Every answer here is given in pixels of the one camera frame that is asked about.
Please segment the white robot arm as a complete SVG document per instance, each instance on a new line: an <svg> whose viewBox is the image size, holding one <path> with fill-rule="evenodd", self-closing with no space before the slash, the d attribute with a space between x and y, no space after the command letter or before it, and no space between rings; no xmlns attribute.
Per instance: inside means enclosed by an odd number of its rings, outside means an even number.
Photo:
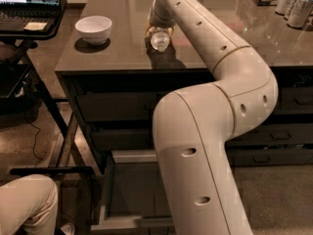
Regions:
<svg viewBox="0 0 313 235"><path fill-rule="evenodd" d="M225 144L271 115L275 75L197 0L156 1L214 77L168 93L154 111L154 145L176 235L253 235Z"/></svg>

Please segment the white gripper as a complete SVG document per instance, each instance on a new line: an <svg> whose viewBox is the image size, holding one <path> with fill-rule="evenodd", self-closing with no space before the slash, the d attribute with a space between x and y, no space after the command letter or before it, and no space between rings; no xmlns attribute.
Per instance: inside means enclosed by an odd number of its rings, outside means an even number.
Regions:
<svg viewBox="0 0 313 235"><path fill-rule="evenodd" d="M168 28L169 35L175 32L175 21L172 14L158 0L154 0L151 6L148 22L150 26L146 31L147 36L151 36L156 32L155 26Z"/></svg>

